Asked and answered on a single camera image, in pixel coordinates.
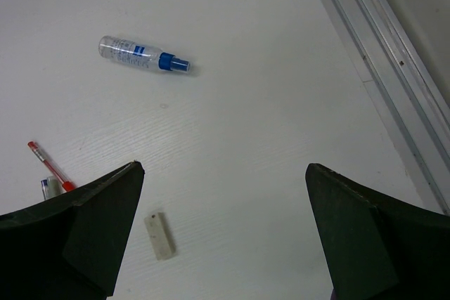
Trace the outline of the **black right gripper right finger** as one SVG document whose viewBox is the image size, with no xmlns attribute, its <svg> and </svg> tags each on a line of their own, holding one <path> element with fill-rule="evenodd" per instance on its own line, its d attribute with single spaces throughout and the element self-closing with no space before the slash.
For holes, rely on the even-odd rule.
<svg viewBox="0 0 450 300">
<path fill-rule="evenodd" d="M 308 165 L 333 299 L 448 299 L 449 217 Z"/>
</svg>

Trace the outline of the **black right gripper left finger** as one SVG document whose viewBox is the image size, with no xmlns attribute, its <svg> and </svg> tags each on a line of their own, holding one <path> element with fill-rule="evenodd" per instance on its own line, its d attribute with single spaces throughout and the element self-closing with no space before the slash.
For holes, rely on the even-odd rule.
<svg viewBox="0 0 450 300">
<path fill-rule="evenodd" d="M 130 162 L 75 190 L 1 215 L 2 299 L 107 299 L 145 171 Z"/>
</svg>

